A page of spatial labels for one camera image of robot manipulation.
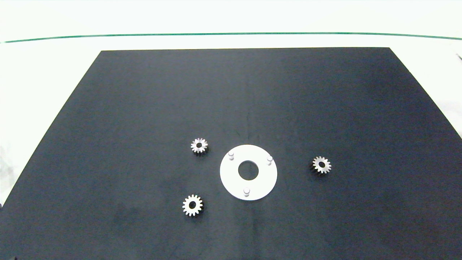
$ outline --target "black mat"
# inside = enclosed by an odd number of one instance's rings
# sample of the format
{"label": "black mat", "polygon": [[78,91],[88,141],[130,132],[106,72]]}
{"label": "black mat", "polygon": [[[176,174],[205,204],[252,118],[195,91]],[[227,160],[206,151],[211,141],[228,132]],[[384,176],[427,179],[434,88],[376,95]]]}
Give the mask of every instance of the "black mat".
{"label": "black mat", "polygon": [[[245,143],[278,167],[257,201],[219,176]],[[460,259],[461,154],[388,48],[103,51],[0,210],[0,259]]]}

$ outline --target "spur gear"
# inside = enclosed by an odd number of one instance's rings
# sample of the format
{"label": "spur gear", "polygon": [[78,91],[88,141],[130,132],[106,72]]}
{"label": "spur gear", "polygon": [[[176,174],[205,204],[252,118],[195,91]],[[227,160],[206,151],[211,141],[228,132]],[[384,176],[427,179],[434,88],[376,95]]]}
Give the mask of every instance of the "spur gear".
{"label": "spur gear", "polygon": [[313,167],[320,173],[328,173],[331,169],[330,162],[324,157],[316,157],[313,161]]}
{"label": "spur gear", "polygon": [[[193,208],[191,208],[191,202],[194,202],[195,204]],[[184,208],[183,212],[186,212],[185,215],[189,214],[189,216],[195,216],[196,214],[199,214],[200,210],[202,210],[202,206],[201,198],[192,194],[184,200],[182,208]]]}
{"label": "spur gear", "polygon": [[194,153],[201,154],[207,150],[208,143],[203,138],[196,138],[191,144],[191,150]]}

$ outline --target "white circular plate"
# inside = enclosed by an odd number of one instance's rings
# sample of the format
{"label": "white circular plate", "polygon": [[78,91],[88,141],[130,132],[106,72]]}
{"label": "white circular plate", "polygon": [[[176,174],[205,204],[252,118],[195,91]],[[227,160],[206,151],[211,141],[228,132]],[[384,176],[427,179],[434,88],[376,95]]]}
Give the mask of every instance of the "white circular plate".
{"label": "white circular plate", "polygon": [[[257,200],[268,195],[278,178],[276,163],[271,156],[272,161],[269,161],[269,156],[267,151],[255,145],[234,147],[221,161],[220,177],[223,186],[231,195],[243,200]],[[253,180],[245,180],[239,175],[239,165],[245,161],[251,161],[258,167],[258,175]]]}

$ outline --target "center hole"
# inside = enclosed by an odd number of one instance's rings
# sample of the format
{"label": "center hole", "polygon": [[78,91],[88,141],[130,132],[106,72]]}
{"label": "center hole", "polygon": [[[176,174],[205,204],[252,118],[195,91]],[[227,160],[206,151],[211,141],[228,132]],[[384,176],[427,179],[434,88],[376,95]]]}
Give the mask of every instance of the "center hole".
{"label": "center hole", "polygon": [[251,161],[245,161],[239,165],[239,175],[244,180],[253,180],[258,175],[258,166]]}

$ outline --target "green line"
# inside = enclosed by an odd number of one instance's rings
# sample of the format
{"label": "green line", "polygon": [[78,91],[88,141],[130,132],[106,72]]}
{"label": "green line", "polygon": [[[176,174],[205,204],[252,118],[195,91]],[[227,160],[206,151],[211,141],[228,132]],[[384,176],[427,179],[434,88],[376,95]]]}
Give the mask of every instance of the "green line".
{"label": "green line", "polygon": [[293,35],[293,34],[349,34],[349,35],[382,35],[382,36],[406,36],[406,37],[422,37],[446,40],[462,40],[458,37],[417,35],[417,34],[401,34],[401,33],[381,33],[381,32],[211,32],[211,33],[131,33],[131,34],[93,34],[93,35],[72,35],[72,36],[56,36],[44,37],[24,40],[4,41],[0,43],[19,43],[41,40],[66,39],[66,38],[88,38],[88,37],[119,37],[119,36],[194,36],[194,35]]}

